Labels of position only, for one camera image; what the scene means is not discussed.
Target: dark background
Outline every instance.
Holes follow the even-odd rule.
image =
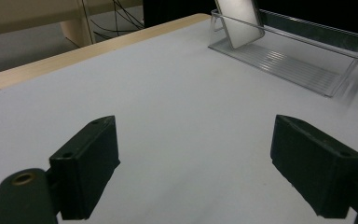
[[[358,0],[255,0],[258,7],[358,34]],[[196,13],[211,14],[214,0],[144,0],[145,26]]]

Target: transparent bin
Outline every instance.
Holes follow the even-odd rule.
[[[358,34],[259,10],[263,26],[212,11],[210,48],[332,97],[358,64]],[[232,48],[224,22],[252,26],[263,37]]]

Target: table surface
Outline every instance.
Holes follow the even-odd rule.
[[[0,74],[0,181],[48,169],[84,125],[115,115],[121,164],[86,223],[353,223],[352,210],[316,217],[269,151],[277,114],[358,151],[358,67],[324,98],[208,49],[209,21],[196,18]]]

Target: screw hole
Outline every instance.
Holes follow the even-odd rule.
[[[32,173],[24,173],[17,175],[14,177],[13,181],[11,182],[13,185],[20,186],[28,184],[29,182],[34,180],[34,174]]]
[[[72,152],[66,152],[66,153],[63,153],[63,157],[64,158],[70,158],[70,157],[72,157],[72,155],[73,155],[73,153]]]

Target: desk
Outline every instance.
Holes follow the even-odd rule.
[[[323,98],[208,49],[206,18],[169,23],[176,30],[165,35],[145,30],[158,36],[126,48],[18,68],[36,75],[16,85],[0,74],[11,83],[0,90],[0,181],[49,168],[86,123],[116,115],[122,163],[87,223],[353,223],[352,210],[316,217],[269,150],[284,114],[358,151],[358,67],[346,92]]]

